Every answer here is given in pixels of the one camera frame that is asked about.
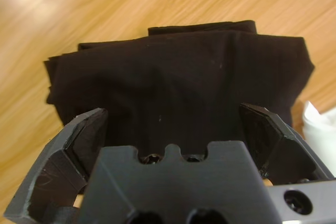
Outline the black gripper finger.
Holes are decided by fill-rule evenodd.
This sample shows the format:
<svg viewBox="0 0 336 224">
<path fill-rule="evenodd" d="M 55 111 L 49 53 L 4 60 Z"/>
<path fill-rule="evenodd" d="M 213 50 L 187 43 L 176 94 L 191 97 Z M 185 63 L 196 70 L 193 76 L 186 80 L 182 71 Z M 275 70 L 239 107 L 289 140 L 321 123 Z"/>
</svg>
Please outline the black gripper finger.
<svg viewBox="0 0 336 224">
<path fill-rule="evenodd" d="M 312 148 L 279 115 L 242 103 L 239 116 L 249 153 L 260 174 L 273 184 L 335 179 Z"/>
<path fill-rule="evenodd" d="M 108 112 L 76 116 L 48 142 L 5 210 L 8 220 L 75 220 L 73 204 L 86 187 L 106 140 Z"/>
</svg>

